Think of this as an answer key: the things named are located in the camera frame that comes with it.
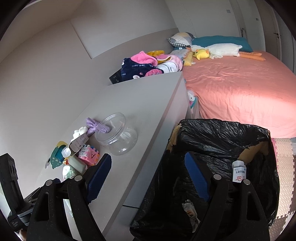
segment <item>desk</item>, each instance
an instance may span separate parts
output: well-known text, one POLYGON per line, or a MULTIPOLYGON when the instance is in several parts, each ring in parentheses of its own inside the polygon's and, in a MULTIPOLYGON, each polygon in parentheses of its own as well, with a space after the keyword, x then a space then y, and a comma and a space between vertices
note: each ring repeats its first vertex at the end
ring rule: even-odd
MULTIPOLYGON (((101 121, 121 112, 138 133, 134 148, 112 157, 112 168, 96 200, 89 204, 92 215, 107 241, 133 240, 129 224, 139 208, 154 172, 165 151, 173 128, 191 118, 182 72, 160 74, 106 87, 65 131, 69 142, 74 130, 85 125, 87 117, 101 121)), ((105 153, 94 136, 89 144, 105 153)), ((44 169, 36 187, 48 179, 62 180, 62 167, 44 169)), ((73 238, 81 240, 74 219, 67 214, 73 238)))

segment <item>pink bed sheet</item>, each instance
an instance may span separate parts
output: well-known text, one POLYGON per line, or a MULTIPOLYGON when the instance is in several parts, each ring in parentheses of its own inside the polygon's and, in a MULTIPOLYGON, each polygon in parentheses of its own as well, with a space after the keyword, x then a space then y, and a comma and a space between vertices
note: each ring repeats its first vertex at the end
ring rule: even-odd
POLYGON ((202 59, 184 66, 187 89, 198 96, 202 118, 268 129, 272 138, 296 137, 296 76, 273 55, 202 59))

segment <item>black trash bag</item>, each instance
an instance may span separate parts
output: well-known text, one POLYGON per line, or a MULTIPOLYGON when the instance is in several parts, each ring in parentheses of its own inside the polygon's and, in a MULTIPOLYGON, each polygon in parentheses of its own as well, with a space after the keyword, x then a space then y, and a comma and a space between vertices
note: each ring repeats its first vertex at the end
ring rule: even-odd
MULTIPOLYGON (((213 173, 232 180, 232 162, 244 149, 261 142, 268 144, 268 154, 258 152, 247 165, 247 178, 252 182, 263 206, 268 225, 276 218, 279 201, 279 178, 276 159, 268 130, 237 122, 217 119, 183 120, 176 145, 163 156, 146 196, 131 223, 130 231, 141 241, 190 240, 192 226, 182 208, 190 200, 202 221, 209 203, 197 194, 184 164, 186 152, 207 163, 213 173)), ((234 202, 228 199, 216 240, 229 228, 234 202)))

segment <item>clear plastic jar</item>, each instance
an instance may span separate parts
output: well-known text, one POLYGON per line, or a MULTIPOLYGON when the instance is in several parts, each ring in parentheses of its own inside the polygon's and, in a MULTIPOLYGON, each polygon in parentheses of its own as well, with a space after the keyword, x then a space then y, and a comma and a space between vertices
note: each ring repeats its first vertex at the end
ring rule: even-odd
POLYGON ((138 135, 134 129, 126 125, 126 117, 122 113, 115 113, 101 122, 110 127, 108 133, 95 132, 96 140, 115 155, 123 155, 129 152, 136 144, 138 135))

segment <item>purple bow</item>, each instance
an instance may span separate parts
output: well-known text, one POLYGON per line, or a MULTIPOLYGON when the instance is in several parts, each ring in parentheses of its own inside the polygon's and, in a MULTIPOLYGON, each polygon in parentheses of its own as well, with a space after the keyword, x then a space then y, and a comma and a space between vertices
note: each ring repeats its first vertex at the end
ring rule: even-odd
POLYGON ((88 137, 90 137, 96 131, 99 131, 102 133, 108 133, 110 131, 110 127, 102 125, 100 122, 96 122, 91 118, 86 119, 86 125, 89 127, 89 130, 87 131, 88 137))

